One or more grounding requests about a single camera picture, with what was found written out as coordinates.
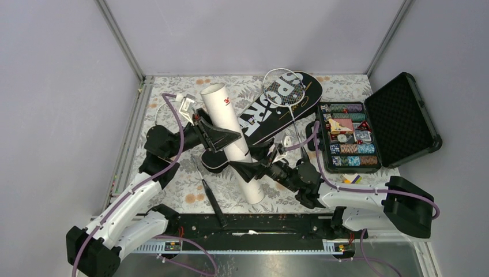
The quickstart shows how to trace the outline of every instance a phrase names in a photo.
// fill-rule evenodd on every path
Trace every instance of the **open black case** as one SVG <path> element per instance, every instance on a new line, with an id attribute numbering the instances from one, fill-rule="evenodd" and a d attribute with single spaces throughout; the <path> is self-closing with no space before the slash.
<path id="1" fill-rule="evenodd" d="M 321 123 L 318 132 L 319 149 L 323 153 L 326 170 L 330 173 L 374 173 L 382 166 L 393 169 L 433 153 L 442 146 L 441 136 L 435 130 L 428 115 L 414 77 L 403 72 L 369 96 L 363 103 L 363 112 L 370 125 L 375 146 L 375 153 L 370 155 L 375 155 L 378 163 L 360 166 L 334 164 L 333 156 L 336 154 L 333 155 L 330 149 L 330 136 L 326 128 L 325 113 L 321 106 L 338 103 L 340 102 L 319 102 L 315 111 L 316 120 Z M 313 124 L 312 122 L 307 125 L 307 136 L 312 134 Z M 314 151 L 313 141 L 308 143 L 308 148 Z"/>

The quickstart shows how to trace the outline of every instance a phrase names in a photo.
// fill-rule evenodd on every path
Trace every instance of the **black foam lining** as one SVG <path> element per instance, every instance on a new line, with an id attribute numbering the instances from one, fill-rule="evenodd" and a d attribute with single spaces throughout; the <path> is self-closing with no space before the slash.
<path id="1" fill-rule="evenodd" d="M 383 166 L 433 146 L 434 138 L 406 76 L 386 84 L 364 105 Z"/>

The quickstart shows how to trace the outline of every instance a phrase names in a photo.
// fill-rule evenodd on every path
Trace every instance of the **poker chip case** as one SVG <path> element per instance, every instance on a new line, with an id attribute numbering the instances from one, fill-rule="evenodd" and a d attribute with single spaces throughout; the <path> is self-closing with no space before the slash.
<path id="1" fill-rule="evenodd" d="M 374 173 L 382 166 L 392 169 L 442 146 L 441 136 L 430 119 L 416 81 L 406 72 L 373 93 L 364 103 L 319 102 L 315 115 L 321 123 L 319 149 L 330 173 Z M 357 142 L 360 135 L 366 138 L 365 133 L 357 130 L 365 127 L 365 123 L 359 122 L 362 119 L 371 131 L 371 143 L 368 139 L 366 143 Z M 354 125 L 353 139 L 349 131 L 345 134 L 344 130 L 334 126 L 346 126 L 348 130 L 350 122 Z M 313 125 L 314 122 L 307 125 L 307 136 L 312 134 Z M 313 141 L 308 143 L 308 148 L 314 151 Z"/>

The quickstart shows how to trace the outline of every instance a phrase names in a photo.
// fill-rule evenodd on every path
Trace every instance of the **case lid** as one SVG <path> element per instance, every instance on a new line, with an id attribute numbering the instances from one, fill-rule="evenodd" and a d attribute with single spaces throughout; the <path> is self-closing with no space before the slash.
<path id="1" fill-rule="evenodd" d="M 384 167 L 394 168 L 440 149 L 412 75 L 403 72 L 364 102 Z"/>

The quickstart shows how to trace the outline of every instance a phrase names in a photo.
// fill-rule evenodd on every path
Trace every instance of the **table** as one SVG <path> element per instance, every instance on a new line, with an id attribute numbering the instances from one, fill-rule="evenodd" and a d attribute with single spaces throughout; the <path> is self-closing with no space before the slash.
<path id="1" fill-rule="evenodd" d="M 344 74 L 344 75 L 315 75 L 323 87 L 323 101 L 364 101 L 372 94 L 370 83 L 366 75 Z M 231 103 L 236 114 L 241 113 L 261 92 L 261 80 L 263 76 L 195 76 L 195 77 L 156 77 L 151 96 L 144 116 L 139 142 L 137 144 L 134 162 L 131 167 L 130 179 L 133 179 L 141 165 L 146 152 L 144 144 L 145 134 L 155 124 L 163 125 L 172 132 L 178 131 L 175 118 L 165 105 L 162 93 L 190 93 L 196 97 L 196 107 L 204 107 L 199 93 L 204 88 L 215 83 L 225 83 L 229 92 Z M 297 127 L 303 138 L 306 125 L 314 120 L 314 115 L 297 122 Z M 289 126 L 282 132 L 292 137 L 294 144 L 297 143 L 295 132 Z M 190 154 L 200 156 L 204 148 L 200 145 L 190 151 L 184 152 L 180 157 L 180 169 L 175 178 L 167 187 L 153 199 L 151 199 L 141 212 L 146 212 L 152 206 L 165 204 L 180 213 L 209 213 L 213 210 L 205 196 L 197 170 L 193 165 Z M 309 152 L 311 162 L 317 167 L 313 152 Z M 300 158 L 300 150 L 292 151 L 287 159 L 290 164 Z M 282 185 L 275 183 L 268 177 L 260 180 L 265 191 L 265 198 L 258 204 L 250 205 L 242 197 L 235 178 L 227 167 L 220 174 L 213 174 L 200 167 L 204 178 L 213 190 L 219 205 L 224 213 L 313 213 L 328 212 L 325 209 L 308 209 L 299 204 L 294 198 L 294 193 Z M 376 184 L 387 182 L 392 175 L 399 175 L 397 169 L 381 168 L 374 174 L 362 174 L 363 184 Z M 332 181 L 340 181 L 340 174 L 329 174 L 326 176 Z"/>

